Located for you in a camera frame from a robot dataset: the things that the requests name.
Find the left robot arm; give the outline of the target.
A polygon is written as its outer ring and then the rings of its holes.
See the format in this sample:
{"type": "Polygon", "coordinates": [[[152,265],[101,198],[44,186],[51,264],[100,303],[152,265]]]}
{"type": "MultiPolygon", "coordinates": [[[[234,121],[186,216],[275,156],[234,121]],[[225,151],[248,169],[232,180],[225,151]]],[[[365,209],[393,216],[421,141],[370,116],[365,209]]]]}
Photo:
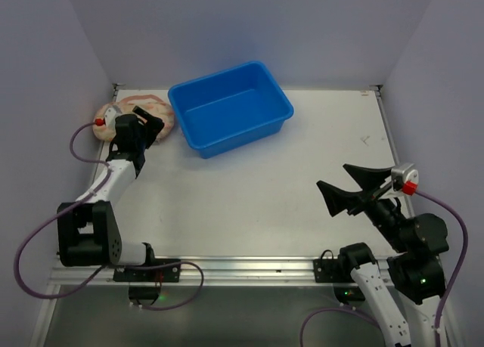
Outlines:
{"type": "Polygon", "coordinates": [[[139,106],[113,118],[114,139],[105,169],[76,201],[62,203],[57,211],[60,261],[66,267],[141,267],[154,261],[147,242],[124,241],[114,206],[139,176],[145,151],[164,128],[164,122],[139,106]]]}

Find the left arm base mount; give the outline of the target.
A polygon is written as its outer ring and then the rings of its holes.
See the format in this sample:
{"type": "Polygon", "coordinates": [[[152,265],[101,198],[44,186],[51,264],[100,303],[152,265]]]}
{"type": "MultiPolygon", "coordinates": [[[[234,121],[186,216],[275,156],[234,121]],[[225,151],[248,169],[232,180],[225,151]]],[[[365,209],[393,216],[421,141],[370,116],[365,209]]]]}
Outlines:
{"type": "Polygon", "coordinates": [[[141,266],[117,268],[113,281],[127,283],[129,301],[140,308],[159,301],[163,283],[178,283],[180,273],[180,259],[154,259],[141,266]]]}

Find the floral mesh laundry bag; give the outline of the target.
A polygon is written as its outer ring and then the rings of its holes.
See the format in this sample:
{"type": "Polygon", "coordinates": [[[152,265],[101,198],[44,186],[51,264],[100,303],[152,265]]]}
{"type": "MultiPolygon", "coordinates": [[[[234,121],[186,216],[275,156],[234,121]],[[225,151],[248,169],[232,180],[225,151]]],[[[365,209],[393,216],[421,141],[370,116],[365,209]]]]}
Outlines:
{"type": "Polygon", "coordinates": [[[155,137],[155,143],[160,143],[166,138],[175,126],[175,113],[170,104],[163,101],[154,94],[133,95],[123,98],[120,101],[114,101],[105,104],[95,114],[95,119],[104,118],[109,107],[116,106],[120,109],[122,114],[131,113],[135,106],[148,112],[151,116],[159,118],[163,121],[164,127],[155,137]]]}

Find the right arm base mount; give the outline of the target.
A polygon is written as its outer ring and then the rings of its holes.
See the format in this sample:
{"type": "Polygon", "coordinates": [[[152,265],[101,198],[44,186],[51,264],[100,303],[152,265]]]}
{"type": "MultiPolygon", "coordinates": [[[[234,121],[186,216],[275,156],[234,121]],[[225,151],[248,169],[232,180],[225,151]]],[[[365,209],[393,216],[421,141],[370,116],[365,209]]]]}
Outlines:
{"type": "Polygon", "coordinates": [[[365,297],[355,282],[341,268],[338,258],[330,249],[324,250],[314,259],[313,274],[316,283],[328,283],[333,287],[336,300],[347,306],[358,307],[365,297]]]}

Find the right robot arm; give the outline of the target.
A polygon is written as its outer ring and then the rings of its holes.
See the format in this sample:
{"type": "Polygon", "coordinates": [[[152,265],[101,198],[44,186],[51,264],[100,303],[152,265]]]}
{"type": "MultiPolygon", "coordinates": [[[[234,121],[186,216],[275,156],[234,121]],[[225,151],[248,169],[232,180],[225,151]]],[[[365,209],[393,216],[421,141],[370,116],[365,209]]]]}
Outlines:
{"type": "Polygon", "coordinates": [[[333,267],[323,272],[332,280],[355,282],[368,302],[387,346],[447,346],[442,325],[446,286],[439,256],[448,251],[445,222],[431,213],[404,216],[400,198],[416,193],[419,173],[412,163],[385,169],[346,164],[345,171],[360,187],[345,191],[318,181],[330,216],[365,214],[396,256],[386,260],[389,278],[402,303],[396,304],[366,243],[340,249],[333,267]]]}

